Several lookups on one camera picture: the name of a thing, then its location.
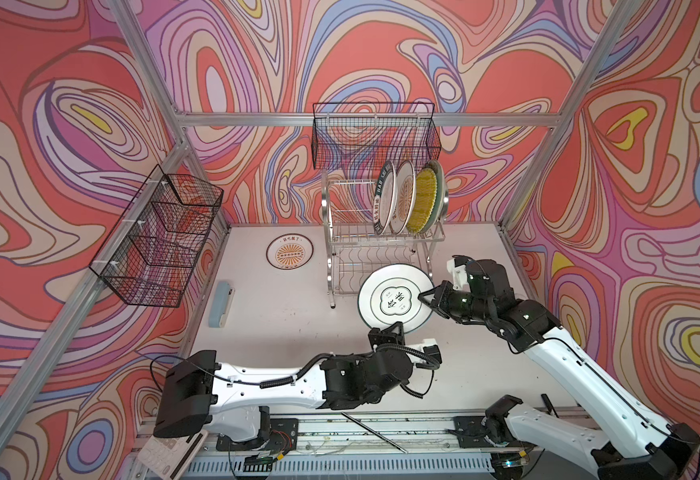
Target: green plate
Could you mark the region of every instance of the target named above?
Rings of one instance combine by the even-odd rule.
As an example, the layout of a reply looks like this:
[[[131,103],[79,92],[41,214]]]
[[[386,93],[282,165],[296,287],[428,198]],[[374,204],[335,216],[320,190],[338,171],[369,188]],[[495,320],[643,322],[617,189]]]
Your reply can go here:
[[[443,168],[441,164],[436,161],[428,162],[427,168],[432,168],[435,172],[435,179],[437,182],[437,192],[435,193],[435,206],[433,206],[433,211],[430,213],[430,218],[427,219],[427,223],[424,224],[424,228],[420,232],[427,232],[432,225],[435,224],[438,218],[443,216],[443,199],[446,195],[446,179],[443,177]]]

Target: plate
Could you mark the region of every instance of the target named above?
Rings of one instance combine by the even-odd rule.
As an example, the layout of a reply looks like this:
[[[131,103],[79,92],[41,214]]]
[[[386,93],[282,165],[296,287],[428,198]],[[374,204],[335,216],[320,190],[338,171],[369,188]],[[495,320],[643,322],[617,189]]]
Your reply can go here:
[[[395,174],[397,184],[397,201],[395,202],[395,214],[390,220],[390,229],[398,235],[406,227],[408,219],[413,212],[413,199],[417,194],[417,178],[413,176],[411,162],[403,162]]]
[[[418,234],[427,224],[437,197],[437,177],[432,168],[422,168],[417,175],[417,196],[413,201],[413,212],[406,223],[410,234]]]
[[[433,206],[433,211],[430,213],[430,218],[427,219],[427,223],[424,224],[422,232],[428,231],[435,221],[443,215],[443,199],[446,193],[446,179],[443,177],[443,168],[441,164],[437,161],[431,161],[427,163],[427,168],[431,168],[435,172],[435,180],[437,182],[437,191],[435,193],[435,205]]]
[[[417,298],[433,288],[430,277],[412,265],[383,266],[370,274],[357,296],[357,310],[369,328],[403,323],[409,333],[422,326],[432,310]]]
[[[395,213],[395,169],[389,160],[382,165],[374,189],[374,233],[382,235]]]
[[[312,258],[312,242],[306,236],[287,234],[279,236],[267,247],[267,261],[280,270],[293,270]]]

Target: aluminum frame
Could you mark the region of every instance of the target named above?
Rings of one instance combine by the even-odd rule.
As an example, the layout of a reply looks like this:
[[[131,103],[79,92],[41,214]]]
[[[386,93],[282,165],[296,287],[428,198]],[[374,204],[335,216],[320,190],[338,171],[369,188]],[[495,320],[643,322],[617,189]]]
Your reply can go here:
[[[521,178],[518,186],[510,198],[508,207],[504,210],[500,224],[505,224],[508,219],[513,218],[516,212],[523,206],[523,196],[520,192],[528,191],[536,187],[538,178],[548,165],[556,149],[557,143],[565,134],[565,129],[569,121],[573,118],[579,104],[584,99],[586,91],[594,82],[602,63],[611,52],[618,36],[624,30],[624,26],[644,0],[619,0],[614,6],[612,13],[595,41],[593,50],[585,59],[582,70],[578,73],[571,89],[569,89],[562,108],[558,113],[551,114],[518,114],[518,113],[498,113],[498,114],[434,114],[433,120],[438,126],[538,126],[548,127],[551,131],[547,133],[539,150],[532,159],[527,172]],[[148,90],[159,106],[159,109],[171,131],[176,144],[171,153],[163,162],[163,168],[167,172],[176,172],[182,160],[187,158],[190,171],[200,177],[208,179],[205,169],[197,157],[195,149],[189,144],[185,133],[188,127],[200,126],[309,126],[311,125],[311,114],[303,113],[233,113],[233,114],[188,114],[179,112],[175,103],[166,89],[163,77],[153,59],[150,48],[146,42],[144,32],[137,21],[136,15],[131,10],[128,0],[110,0],[111,11],[116,23],[124,34],[126,44],[134,54],[140,71],[143,73]],[[146,201],[149,195],[140,195],[139,201]],[[225,239],[220,248],[215,266],[219,264],[221,253],[226,245],[229,235],[229,226],[221,216],[217,216],[218,226],[225,231]],[[118,234],[113,235],[114,240],[126,234],[127,226],[123,223],[118,226]],[[204,285],[201,302],[196,308],[191,324],[200,322],[203,314],[203,306],[208,301],[210,285],[213,284],[214,275],[209,278]],[[94,306],[97,297],[103,291],[104,283],[99,280],[90,270],[81,280],[76,290],[70,295],[63,309],[52,322],[49,329],[41,337],[40,341],[32,351],[28,359],[24,362],[17,375],[12,379],[6,392],[0,398],[0,454],[8,444],[10,438],[19,427],[27,410],[35,400],[38,392],[47,381],[49,375],[54,370],[57,362],[72,341],[75,333],[86,318],[86,315]],[[185,344],[183,352],[188,352],[190,346]]]

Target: white plate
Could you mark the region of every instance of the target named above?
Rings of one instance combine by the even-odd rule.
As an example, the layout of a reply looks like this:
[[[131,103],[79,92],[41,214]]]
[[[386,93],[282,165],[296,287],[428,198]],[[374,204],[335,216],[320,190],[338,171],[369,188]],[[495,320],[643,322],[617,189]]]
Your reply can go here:
[[[374,188],[374,233],[382,235],[395,213],[395,169],[390,161],[384,162]]]
[[[433,313],[417,298],[432,288],[430,277],[415,266],[383,266],[361,285],[357,310],[370,328],[385,329],[394,322],[402,322],[403,332],[412,332]]]
[[[312,242],[306,236],[287,234],[279,236],[267,247],[267,261],[281,270],[293,270],[312,258]]]
[[[413,199],[417,194],[417,178],[413,174],[411,162],[403,162],[395,174],[397,184],[397,201],[395,202],[395,214],[390,220],[390,228],[393,234],[398,235],[406,227],[408,219],[413,212]]]

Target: plate with orange sunburst design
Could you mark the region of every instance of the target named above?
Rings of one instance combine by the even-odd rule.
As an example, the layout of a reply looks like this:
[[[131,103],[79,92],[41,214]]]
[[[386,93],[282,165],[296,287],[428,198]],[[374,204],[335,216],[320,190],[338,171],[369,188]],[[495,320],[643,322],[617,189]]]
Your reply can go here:
[[[267,247],[267,261],[280,270],[293,270],[312,258],[312,242],[306,236],[287,234],[279,236]]]

